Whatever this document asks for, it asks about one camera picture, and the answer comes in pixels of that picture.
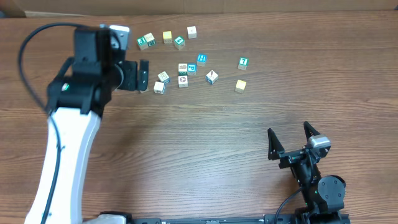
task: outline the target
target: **wood grain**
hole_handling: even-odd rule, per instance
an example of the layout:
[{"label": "wood grain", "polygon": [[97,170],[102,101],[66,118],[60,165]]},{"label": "wood grain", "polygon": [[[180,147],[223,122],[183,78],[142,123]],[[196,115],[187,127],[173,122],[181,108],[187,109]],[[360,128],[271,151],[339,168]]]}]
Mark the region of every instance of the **wood grain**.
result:
[{"label": "wood grain", "polygon": [[[347,182],[345,213],[353,223],[398,222],[398,14],[300,12],[205,16],[79,17],[0,20],[0,223],[23,223],[32,205],[47,143],[45,116],[22,86],[16,57],[38,26],[69,21],[132,29],[128,60],[150,60],[151,91],[117,91],[91,150],[83,214],[134,217],[248,217],[274,213],[297,189],[288,169],[267,160],[266,129],[286,149],[305,143],[307,120],[332,140],[322,175]],[[162,32],[198,38],[178,51]],[[72,55],[71,28],[39,34],[25,70],[45,88]],[[158,44],[140,51],[151,32]],[[177,64],[207,54],[206,67],[178,88]],[[240,57],[248,70],[238,70]],[[157,74],[172,82],[153,93]],[[220,79],[209,85],[205,75]],[[243,94],[236,81],[246,81]],[[303,206],[297,197],[284,212]]]}]

